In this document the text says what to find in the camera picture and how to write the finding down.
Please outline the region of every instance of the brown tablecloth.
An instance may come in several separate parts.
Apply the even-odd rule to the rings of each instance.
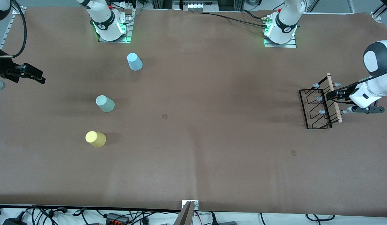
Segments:
[[[298,96],[326,73],[343,85],[367,76],[365,48],[387,38],[369,14],[304,15],[296,49],[264,47],[260,27],[175,10],[144,10],[130,44],[98,43],[82,8],[25,17],[14,61],[47,82],[0,91],[0,203],[178,209],[196,199],[205,211],[387,216],[387,97],[384,114],[309,131]],[[4,50],[21,43],[17,17]],[[95,105],[101,94],[114,111]],[[103,147],[85,141],[91,130],[106,134]]]

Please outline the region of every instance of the red wire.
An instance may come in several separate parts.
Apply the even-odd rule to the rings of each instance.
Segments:
[[[195,213],[196,213],[196,215],[197,215],[197,218],[199,219],[199,221],[200,221],[200,224],[201,225],[203,225],[203,223],[202,223],[202,220],[200,219],[200,215],[199,215],[199,213],[197,213],[197,211],[195,211]]]

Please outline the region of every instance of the blue cup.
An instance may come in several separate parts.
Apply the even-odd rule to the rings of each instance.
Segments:
[[[111,112],[114,109],[114,101],[104,95],[99,95],[96,98],[96,104],[105,113]]]

